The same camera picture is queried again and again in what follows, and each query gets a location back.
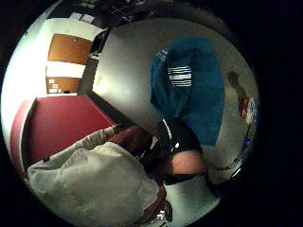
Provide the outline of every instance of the red panel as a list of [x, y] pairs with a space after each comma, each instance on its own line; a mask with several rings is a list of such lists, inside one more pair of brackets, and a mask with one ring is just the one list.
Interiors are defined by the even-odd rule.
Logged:
[[27, 116], [30, 111], [30, 107], [32, 106], [33, 101], [32, 100], [25, 100], [21, 106], [19, 107], [19, 110], [17, 114], [15, 115], [14, 121], [12, 123], [11, 132], [10, 132], [10, 142], [9, 142], [9, 152], [11, 155], [11, 161], [16, 168], [18, 174], [21, 177], [25, 177], [25, 173], [23, 172], [23, 169], [21, 168], [21, 159], [20, 159], [20, 146], [21, 146], [21, 137], [22, 137], [22, 127], [25, 124], [25, 121], [27, 119]]
[[28, 126], [28, 165], [113, 124], [88, 96], [38, 98]]

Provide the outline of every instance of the blue cloth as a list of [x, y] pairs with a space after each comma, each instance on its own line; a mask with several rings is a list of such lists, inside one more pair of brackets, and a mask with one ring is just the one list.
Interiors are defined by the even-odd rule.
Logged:
[[161, 50], [151, 63], [151, 104], [161, 118], [178, 117], [201, 145], [216, 144], [223, 117], [219, 62], [205, 39], [185, 37]]

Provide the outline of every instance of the floor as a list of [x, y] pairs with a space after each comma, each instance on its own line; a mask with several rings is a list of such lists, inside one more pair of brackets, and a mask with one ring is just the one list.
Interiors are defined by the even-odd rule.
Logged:
[[[114, 28], [99, 55], [93, 91], [157, 135], [160, 118], [150, 103], [150, 65], [157, 51], [184, 36], [209, 39], [220, 60], [225, 85], [223, 123], [216, 146], [204, 147], [204, 156], [214, 166], [228, 166], [239, 155], [248, 130], [239, 115], [240, 101], [246, 96], [258, 98], [258, 88], [241, 53], [213, 30], [177, 19], [150, 19]], [[253, 141], [256, 124], [249, 133]], [[226, 171], [211, 168], [212, 182], [226, 181], [240, 165]]]

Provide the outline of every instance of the wooden cabinet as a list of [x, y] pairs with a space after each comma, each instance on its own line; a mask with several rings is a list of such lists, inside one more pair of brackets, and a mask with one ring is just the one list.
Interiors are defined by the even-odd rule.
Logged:
[[54, 34], [47, 59], [85, 65], [91, 46], [92, 42], [83, 38]]
[[80, 79], [46, 77], [46, 89], [48, 94], [72, 94], [78, 92]]

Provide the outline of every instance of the white wall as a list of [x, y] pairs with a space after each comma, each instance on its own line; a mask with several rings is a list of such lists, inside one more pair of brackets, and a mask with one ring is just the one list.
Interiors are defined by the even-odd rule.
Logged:
[[5, 143], [9, 149], [11, 126], [21, 103], [25, 99], [36, 96], [46, 96], [45, 71], [47, 65], [56, 65], [52, 74], [58, 72], [59, 67], [68, 75], [79, 77], [84, 66], [62, 62], [47, 62], [48, 49], [54, 33], [73, 35], [93, 41], [102, 29], [82, 21], [66, 18], [46, 20], [48, 14], [61, 1], [53, 5], [42, 14], [24, 36], [10, 59], [4, 78], [1, 94], [1, 122]]

